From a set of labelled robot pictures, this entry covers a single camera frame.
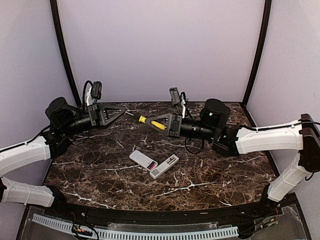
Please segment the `red orange AAA battery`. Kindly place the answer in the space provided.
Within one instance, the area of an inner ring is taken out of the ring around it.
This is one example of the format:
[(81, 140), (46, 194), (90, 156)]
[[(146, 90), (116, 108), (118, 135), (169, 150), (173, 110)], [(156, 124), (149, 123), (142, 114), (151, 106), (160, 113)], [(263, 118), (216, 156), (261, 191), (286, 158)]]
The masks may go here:
[(151, 171), (152, 169), (156, 168), (157, 165), (158, 165), (158, 164), (157, 164), (156, 162), (151, 163), (151, 164), (147, 167), (147, 169), (148, 169), (149, 171)]

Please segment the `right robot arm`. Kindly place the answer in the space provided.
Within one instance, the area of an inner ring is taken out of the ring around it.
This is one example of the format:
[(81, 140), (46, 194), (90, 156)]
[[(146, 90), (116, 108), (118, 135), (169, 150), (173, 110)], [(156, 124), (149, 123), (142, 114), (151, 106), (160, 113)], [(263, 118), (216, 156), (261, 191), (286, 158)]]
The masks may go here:
[(233, 157), (252, 152), (296, 150), (289, 166), (270, 183), (255, 213), (266, 217), (284, 196), (307, 176), (320, 170), (320, 131), (309, 114), (289, 123), (265, 127), (227, 127), (230, 108), (218, 99), (208, 99), (199, 119), (168, 113), (144, 122), (171, 138), (208, 141), (221, 156)]

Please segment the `white remote control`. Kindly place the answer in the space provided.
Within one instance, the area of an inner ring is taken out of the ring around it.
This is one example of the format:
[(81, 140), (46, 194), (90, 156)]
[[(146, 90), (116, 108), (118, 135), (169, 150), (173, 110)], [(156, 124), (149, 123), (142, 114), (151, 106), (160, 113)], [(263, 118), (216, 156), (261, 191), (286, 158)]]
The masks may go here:
[(153, 169), (149, 175), (154, 179), (158, 179), (161, 175), (163, 175), (167, 170), (169, 170), (173, 165), (175, 165), (179, 161), (179, 157), (175, 154), (172, 154), (165, 161), (163, 161), (160, 165), (158, 165), (155, 169)]

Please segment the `grey remote control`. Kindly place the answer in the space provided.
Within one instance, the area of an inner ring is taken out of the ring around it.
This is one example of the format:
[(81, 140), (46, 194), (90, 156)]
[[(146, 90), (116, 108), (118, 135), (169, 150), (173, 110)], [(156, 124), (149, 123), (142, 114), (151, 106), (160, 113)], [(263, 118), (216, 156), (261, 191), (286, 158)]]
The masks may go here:
[(149, 171), (147, 169), (148, 165), (152, 162), (156, 162), (155, 160), (151, 159), (150, 157), (148, 157), (147, 155), (143, 154), (142, 152), (140, 152), (139, 150), (134, 150), (130, 155), (129, 158), (134, 161), (135, 163), (137, 163), (138, 165), (140, 165), (141, 167), (143, 167), (144, 169), (146, 169), (147, 171)]

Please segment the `yellow handled screwdriver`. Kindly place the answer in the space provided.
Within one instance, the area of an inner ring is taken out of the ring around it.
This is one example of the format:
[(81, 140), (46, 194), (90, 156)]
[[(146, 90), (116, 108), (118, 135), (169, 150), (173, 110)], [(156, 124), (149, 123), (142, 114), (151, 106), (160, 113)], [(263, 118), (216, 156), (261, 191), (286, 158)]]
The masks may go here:
[[(134, 117), (135, 119), (137, 119), (141, 123), (145, 124), (147, 122), (147, 118), (144, 117), (143, 115), (136, 115), (136, 114), (130, 113), (129, 111), (126, 111), (125, 113)], [(157, 121), (151, 121), (150, 123), (162, 131), (164, 131), (167, 128), (164, 124), (161, 124)]]

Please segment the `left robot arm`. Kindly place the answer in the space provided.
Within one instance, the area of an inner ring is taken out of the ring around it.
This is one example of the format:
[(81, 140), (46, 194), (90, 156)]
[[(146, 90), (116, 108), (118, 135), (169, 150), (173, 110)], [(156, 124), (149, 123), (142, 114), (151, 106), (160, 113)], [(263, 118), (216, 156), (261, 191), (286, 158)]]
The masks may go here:
[(74, 135), (107, 128), (125, 112), (125, 107), (107, 103), (94, 103), (84, 112), (69, 105), (64, 97), (54, 99), (45, 110), (49, 126), (30, 140), (1, 149), (0, 201), (50, 207), (58, 217), (67, 218), (71, 208), (55, 186), (22, 183), (5, 175), (32, 163), (62, 156), (72, 145)]

